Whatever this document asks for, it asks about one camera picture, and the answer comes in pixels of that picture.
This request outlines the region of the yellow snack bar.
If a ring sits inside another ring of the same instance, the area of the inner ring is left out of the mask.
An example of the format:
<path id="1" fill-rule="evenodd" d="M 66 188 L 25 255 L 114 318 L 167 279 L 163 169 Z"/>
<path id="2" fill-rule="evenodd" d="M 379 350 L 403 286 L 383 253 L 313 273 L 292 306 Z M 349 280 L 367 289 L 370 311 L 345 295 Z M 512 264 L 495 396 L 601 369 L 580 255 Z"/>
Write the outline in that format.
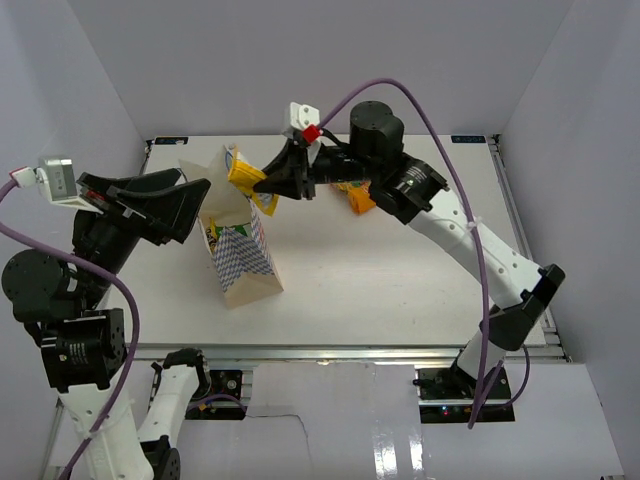
<path id="1" fill-rule="evenodd" d="M 237 150 L 232 150 L 226 157 L 228 167 L 227 179 L 241 193 L 248 197 L 265 215 L 273 216 L 276 212 L 279 196 L 271 193 L 259 193 L 255 186 L 266 179 L 266 174 L 250 165 Z"/>

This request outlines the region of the yellow M&M's packet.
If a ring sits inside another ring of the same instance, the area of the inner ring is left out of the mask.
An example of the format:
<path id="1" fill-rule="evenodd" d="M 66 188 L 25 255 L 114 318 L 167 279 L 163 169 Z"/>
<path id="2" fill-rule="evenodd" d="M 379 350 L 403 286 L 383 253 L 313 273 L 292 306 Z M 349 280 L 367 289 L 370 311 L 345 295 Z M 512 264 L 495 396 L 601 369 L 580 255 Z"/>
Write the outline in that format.
<path id="1" fill-rule="evenodd" d="M 218 242 L 218 233 L 216 232 L 216 224 L 213 218 L 209 218 L 204 224 L 204 232 L 208 246 L 213 250 Z"/>

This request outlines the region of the orange snack multipack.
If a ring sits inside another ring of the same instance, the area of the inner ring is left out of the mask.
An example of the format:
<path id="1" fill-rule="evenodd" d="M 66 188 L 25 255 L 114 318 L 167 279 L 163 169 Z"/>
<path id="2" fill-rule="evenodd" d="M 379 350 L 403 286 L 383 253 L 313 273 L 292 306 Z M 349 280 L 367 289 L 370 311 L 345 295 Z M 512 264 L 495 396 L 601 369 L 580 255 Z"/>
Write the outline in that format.
<path id="1" fill-rule="evenodd" d="M 369 193 L 370 181 L 332 183 L 331 187 L 346 197 L 356 215 L 362 215 L 376 207 Z"/>

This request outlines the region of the paper bag blue pattern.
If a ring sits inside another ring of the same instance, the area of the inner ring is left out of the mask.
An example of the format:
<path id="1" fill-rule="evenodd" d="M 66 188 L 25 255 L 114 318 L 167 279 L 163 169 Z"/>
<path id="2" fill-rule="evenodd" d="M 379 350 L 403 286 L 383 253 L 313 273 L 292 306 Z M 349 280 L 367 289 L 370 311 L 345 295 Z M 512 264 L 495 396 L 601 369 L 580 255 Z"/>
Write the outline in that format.
<path id="1" fill-rule="evenodd" d="M 211 182 L 198 214 L 206 243 L 203 224 L 209 218 L 223 226 L 251 224 L 248 236 L 226 231 L 213 250 L 208 246 L 226 307 L 234 309 L 279 294 L 283 286 L 261 222 L 264 213 L 227 179 L 225 157 L 231 151 L 222 147 L 206 166 L 183 159 L 179 166 L 186 180 L 205 178 Z"/>

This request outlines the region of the green snack packet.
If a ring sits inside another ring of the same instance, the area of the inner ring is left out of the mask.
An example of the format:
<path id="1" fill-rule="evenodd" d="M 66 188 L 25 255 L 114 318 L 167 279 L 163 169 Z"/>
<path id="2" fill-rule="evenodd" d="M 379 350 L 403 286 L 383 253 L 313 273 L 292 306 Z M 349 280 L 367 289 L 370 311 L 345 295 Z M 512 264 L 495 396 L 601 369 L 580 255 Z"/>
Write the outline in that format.
<path id="1" fill-rule="evenodd" d="M 216 232 L 218 233 L 218 239 L 226 231 L 235 231 L 243 236 L 248 236 L 251 233 L 251 224 L 247 223 L 247 224 L 238 224 L 238 225 L 229 225 L 229 226 L 216 224 Z"/>

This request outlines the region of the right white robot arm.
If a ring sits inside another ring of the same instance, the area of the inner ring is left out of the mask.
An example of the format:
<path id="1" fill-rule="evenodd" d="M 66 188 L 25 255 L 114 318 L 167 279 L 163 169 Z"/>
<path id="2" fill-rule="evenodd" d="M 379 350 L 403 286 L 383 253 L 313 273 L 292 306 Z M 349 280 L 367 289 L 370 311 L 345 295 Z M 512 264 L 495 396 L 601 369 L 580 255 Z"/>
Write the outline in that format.
<path id="1" fill-rule="evenodd" d="M 382 102 L 353 107 L 348 141 L 333 140 L 329 146 L 321 142 L 327 134 L 319 111 L 292 102 L 283 134 L 284 147 L 253 187 L 258 196 L 311 200 L 319 185 L 367 181 L 379 209 L 434 242 L 480 283 L 491 306 L 443 382 L 466 399 L 482 394 L 489 370 L 524 345 L 564 281 L 564 271 L 523 257 L 467 215 L 447 180 L 406 153 L 404 124 Z"/>

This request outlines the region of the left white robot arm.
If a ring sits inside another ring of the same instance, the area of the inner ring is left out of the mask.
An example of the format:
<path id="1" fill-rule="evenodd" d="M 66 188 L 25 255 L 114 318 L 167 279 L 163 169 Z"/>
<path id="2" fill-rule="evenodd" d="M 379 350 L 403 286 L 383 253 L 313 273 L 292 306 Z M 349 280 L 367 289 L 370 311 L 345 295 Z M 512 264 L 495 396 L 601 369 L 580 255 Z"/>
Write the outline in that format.
<path id="1" fill-rule="evenodd" d="M 52 204 L 76 212 L 71 252 L 9 228 L 23 250 L 5 265 L 1 287 L 14 318 L 38 347 L 49 385 L 67 409 L 93 479 L 176 479 L 176 443 L 188 406 L 210 390 L 203 353 L 184 348 L 156 368 L 152 404 L 137 424 L 125 389 L 140 335 L 140 314 L 118 275 L 140 241 L 183 242 L 210 188 L 176 168 L 112 179 L 67 167 L 14 171 L 9 189 L 37 186 Z"/>

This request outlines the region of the blue label left corner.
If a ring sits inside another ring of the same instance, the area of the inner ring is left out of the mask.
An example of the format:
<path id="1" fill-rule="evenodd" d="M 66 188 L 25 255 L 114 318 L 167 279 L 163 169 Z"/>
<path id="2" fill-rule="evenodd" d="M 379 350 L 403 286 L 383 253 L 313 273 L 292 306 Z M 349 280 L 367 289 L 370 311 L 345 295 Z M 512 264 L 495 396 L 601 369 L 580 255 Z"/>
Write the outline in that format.
<path id="1" fill-rule="evenodd" d="M 187 136 L 167 137 L 159 136 L 153 140 L 153 145 L 186 145 L 189 141 Z"/>

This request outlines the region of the blue label corner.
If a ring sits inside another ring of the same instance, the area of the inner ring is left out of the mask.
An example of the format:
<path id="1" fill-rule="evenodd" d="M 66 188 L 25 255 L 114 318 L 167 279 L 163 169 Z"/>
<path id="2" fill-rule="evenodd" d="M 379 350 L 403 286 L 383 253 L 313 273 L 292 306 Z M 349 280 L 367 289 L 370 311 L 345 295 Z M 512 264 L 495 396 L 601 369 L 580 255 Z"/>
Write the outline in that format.
<path id="1" fill-rule="evenodd" d="M 153 145 L 186 145 L 189 141 L 187 136 L 167 137 L 159 136 L 153 140 Z"/>
<path id="2" fill-rule="evenodd" d="M 482 135 L 452 135 L 451 142 L 456 144 L 485 144 L 486 138 Z"/>

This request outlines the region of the blue label right corner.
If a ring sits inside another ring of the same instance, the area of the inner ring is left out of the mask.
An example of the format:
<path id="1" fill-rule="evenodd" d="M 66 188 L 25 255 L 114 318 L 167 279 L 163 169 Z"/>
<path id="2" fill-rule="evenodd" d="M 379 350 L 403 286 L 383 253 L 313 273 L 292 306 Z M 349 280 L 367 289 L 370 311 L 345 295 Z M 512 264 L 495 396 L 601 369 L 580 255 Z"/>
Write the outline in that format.
<path id="1" fill-rule="evenodd" d="M 456 144 L 485 144 L 486 138 L 482 135 L 452 135 L 451 142 Z"/>

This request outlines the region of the aluminium front rail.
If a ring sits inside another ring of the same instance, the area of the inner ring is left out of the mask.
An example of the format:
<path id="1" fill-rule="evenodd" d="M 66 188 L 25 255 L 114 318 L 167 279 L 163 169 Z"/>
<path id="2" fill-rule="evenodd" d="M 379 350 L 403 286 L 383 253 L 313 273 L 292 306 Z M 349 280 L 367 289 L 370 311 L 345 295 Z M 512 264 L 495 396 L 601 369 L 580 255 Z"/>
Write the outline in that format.
<path id="1" fill-rule="evenodd" d="M 136 360 L 163 359 L 168 353 L 179 350 L 179 345 L 142 344 L 138 347 Z M 204 345 L 205 356 L 215 361 L 447 361 L 453 360 L 461 347 L 406 347 L 406 346 L 265 346 L 265 345 Z M 534 361 L 566 361 L 559 345 L 527 347 Z"/>

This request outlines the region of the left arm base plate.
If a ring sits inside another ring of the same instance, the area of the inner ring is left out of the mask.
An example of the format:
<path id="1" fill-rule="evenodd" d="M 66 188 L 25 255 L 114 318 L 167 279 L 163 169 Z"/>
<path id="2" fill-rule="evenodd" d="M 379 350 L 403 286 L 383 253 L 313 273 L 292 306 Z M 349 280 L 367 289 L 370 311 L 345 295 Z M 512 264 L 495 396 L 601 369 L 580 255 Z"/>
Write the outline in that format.
<path id="1" fill-rule="evenodd" d="M 190 408 L 187 420 L 243 420 L 245 407 L 242 403 L 243 372 L 241 370 L 211 370 L 211 387 L 208 396 L 215 396 L 197 407 Z"/>

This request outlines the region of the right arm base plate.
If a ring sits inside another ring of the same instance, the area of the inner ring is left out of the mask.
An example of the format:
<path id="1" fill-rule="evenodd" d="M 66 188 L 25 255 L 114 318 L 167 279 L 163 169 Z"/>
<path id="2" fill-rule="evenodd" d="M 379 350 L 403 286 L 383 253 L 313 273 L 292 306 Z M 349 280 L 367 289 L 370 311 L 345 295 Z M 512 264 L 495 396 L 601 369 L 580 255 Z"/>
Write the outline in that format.
<path id="1" fill-rule="evenodd" d="M 448 368 L 416 370 L 413 385 L 419 397 L 420 420 L 423 425 L 467 424 L 471 418 L 474 391 L 467 387 L 455 386 L 447 377 L 448 374 Z M 503 407 L 511 396 L 506 371 L 501 368 L 476 422 L 514 422 L 513 407 Z"/>

